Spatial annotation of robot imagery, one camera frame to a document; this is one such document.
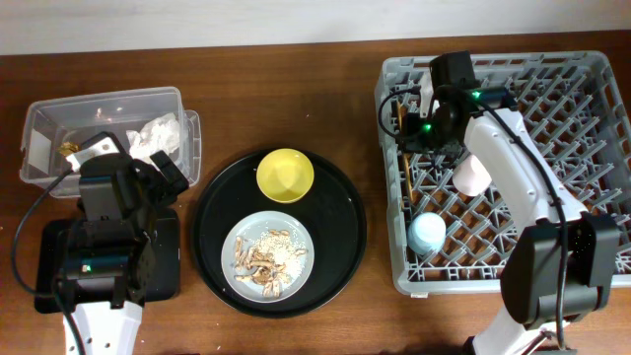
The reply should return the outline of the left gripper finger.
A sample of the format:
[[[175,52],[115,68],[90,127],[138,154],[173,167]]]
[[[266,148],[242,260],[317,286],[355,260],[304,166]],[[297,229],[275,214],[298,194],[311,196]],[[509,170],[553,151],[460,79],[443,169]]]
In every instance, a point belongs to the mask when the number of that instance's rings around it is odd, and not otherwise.
[[[152,165],[137,159],[132,160],[131,167],[140,180],[153,180],[158,172]]]
[[[163,176],[160,187],[164,194],[179,195],[189,188],[188,179],[164,151],[152,154],[150,159]]]

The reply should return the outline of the white napkin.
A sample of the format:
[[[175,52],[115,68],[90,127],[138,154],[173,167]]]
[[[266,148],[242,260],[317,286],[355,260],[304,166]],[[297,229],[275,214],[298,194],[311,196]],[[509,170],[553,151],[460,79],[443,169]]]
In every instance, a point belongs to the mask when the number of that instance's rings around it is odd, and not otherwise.
[[[164,151],[169,155],[178,149],[179,131],[180,125],[173,112],[149,121],[140,131],[127,130],[129,155],[134,159],[152,164],[153,154]]]

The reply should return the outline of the wooden chopstick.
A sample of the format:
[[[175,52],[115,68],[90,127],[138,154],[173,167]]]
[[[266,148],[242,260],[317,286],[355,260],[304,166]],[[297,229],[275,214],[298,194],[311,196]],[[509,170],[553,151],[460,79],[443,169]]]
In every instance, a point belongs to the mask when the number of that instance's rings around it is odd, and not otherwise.
[[[397,103],[396,112],[397,112],[397,120],[398,120],[398,124],[397,124],[398,129],[399,129],[399,132],[402,133],[404,118],[405,118],[405,115],[407,114],[407,108],[401,103]],[[413,186],[411,182],[410,165],[409,165],[410,154],[402,151],[402,159],[403,159],[403,167],[404,167],[404,174],[405,174],[405,186],[407,190],[408,199],[412,204],[414,204],[417,200],[417,196],[416,196],[416,192],[413,190]]]

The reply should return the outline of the pink cup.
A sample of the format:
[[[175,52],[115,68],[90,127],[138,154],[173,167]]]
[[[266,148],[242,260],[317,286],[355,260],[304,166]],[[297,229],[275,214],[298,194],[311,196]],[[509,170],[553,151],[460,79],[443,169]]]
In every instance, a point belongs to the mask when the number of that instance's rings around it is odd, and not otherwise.
[[[492,178],[474,155],[469,155],[454,170],[453,184],[462,194],[474,197],[483,193]]]

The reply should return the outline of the blue cup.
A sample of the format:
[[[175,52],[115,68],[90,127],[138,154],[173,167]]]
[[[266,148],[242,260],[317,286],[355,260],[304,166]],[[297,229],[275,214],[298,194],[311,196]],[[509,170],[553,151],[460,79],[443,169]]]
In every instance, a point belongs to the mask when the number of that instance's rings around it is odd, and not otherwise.
[[[413,218],[407,229],[407,245],[420,255],[441,249],[447,238],[444,219],[433,212],[425,212]]]

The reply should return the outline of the grey plate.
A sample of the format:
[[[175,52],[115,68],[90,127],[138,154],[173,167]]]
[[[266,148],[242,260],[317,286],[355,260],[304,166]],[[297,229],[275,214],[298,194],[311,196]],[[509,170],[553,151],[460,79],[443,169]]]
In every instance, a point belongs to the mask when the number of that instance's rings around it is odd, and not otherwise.
[[[233,269],[233,251],[236,236],[244,236],[252,243],[258,240],[263,232],[269,230],[288,230],[292,234],[292,240],[306,248],[309,253],[307,255],[304,273],[298,280],[284,290],[280,299],[265,300],[260,294],[261,287],[237,282],[233,279],[236,275],[236,271]],[[312,237],[305,225],[288,214],[276,211],[256,212],[243,218],[228,233],[221,251],[222,273],[232,290],[246,300],[259,304],[278,303],[292,297],[307,283],[314,264],[315,247]]]

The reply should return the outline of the yellow bowl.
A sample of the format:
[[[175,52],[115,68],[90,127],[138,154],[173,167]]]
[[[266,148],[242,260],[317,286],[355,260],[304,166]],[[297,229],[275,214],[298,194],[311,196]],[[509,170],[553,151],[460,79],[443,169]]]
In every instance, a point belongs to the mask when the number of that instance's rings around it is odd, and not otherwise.
[[[256,168],[259,190],[272,201],[289,204],[302,199],[315,180],[311,160],[301,151],[282,148],[266,154]]]

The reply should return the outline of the food leftovers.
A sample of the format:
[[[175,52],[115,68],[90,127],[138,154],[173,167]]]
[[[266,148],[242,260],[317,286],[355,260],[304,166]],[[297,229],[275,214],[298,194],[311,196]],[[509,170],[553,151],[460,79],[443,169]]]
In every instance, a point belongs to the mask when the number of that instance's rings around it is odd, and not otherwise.
[[[236,236],[233,269],[237,282],[261,287],[265,300],[280,299],[304,273],[309,251],[292,240],[288,230],[269,230],[250,242]]]

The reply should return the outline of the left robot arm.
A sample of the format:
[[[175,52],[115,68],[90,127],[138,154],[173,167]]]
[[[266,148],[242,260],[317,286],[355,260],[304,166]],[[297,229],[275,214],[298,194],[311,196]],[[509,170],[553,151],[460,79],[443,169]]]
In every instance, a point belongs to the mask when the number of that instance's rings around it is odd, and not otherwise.
[[[163,151],[101,155],[79,173],[78,215],[42,231],[35,309],[62,314],[69,354],[130,354],[145,305],[179,291],[171,206],[188,181]]]

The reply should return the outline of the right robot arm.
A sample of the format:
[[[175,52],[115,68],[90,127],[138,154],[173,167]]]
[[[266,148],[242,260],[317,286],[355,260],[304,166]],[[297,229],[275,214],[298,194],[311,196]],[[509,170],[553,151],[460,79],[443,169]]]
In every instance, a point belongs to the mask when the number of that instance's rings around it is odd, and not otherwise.
[[[519,233],[500,277],[503,306],[463,344],[465,354],[530,354],[566,324],[606,307],[620,231],[593,215],[547,164],[504,88],[435,89],[413,138],[421,150],[458,142],[480,162]]]

